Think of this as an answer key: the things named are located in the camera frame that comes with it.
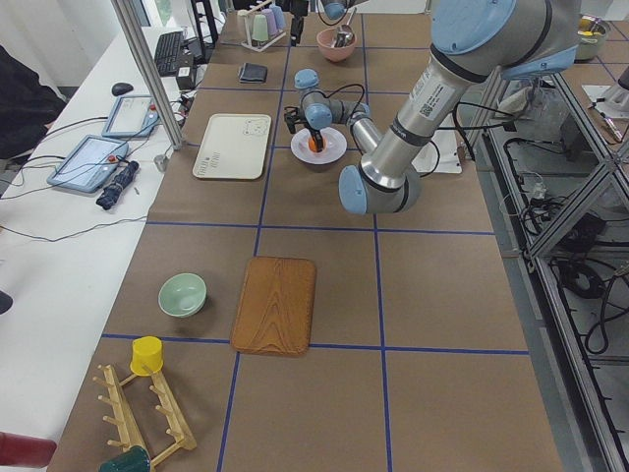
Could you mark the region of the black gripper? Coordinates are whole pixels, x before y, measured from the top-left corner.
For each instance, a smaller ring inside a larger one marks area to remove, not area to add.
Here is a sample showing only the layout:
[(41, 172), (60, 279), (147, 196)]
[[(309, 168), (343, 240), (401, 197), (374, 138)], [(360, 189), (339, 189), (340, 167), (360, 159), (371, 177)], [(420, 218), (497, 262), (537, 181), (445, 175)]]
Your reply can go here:
[(309, 13), (309, 1), (291, 0), (289, 11), (293, 15), (290, 27), (290, 41), (291, 45), (295, 47), (301, 42), (304, 29), (304, 17)]
[[(290, 134), (297, 133), (298, 126), (304, 126), (306, 124), (306, 119), (303, 115), (303, 112), (300, 108), (285, 108), (284, 109), (284, 122)], [(313, 139), (319, 145), (320, 152), (323, 152), (326, 143), (325, 138), (322, 135), (321, 130), (309, 130), (310, 137), (309, 139)]]

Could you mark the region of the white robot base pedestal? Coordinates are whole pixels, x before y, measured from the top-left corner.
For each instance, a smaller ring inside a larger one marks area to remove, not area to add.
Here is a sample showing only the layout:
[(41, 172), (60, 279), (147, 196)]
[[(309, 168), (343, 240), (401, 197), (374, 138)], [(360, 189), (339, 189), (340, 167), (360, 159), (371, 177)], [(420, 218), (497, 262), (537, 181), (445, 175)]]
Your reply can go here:
[(447, 122), (445, 130), (438, 130), (413, 161), (421, 174), (460, 174), (463, 171), (458, 154), (458, 134)]

